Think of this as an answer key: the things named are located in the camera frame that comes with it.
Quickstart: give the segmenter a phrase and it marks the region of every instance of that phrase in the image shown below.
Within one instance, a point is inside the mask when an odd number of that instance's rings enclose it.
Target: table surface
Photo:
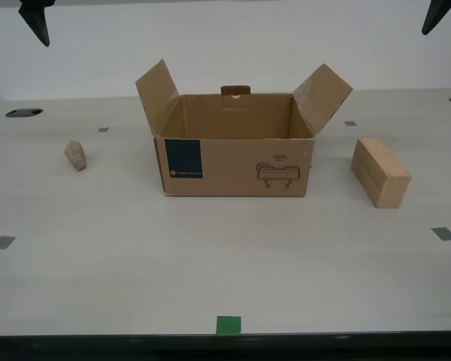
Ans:
[[[4,103],[0,335],[213,334],[219,315],[242,333],[451,330],[451,241],[431,230],[451,231],[449,97],[353,92],[293,199],[164,196],[138,99]],[[5,117],[24,107],[44,112]],[[412,174],[399,209],[351,171],[362,137]]]

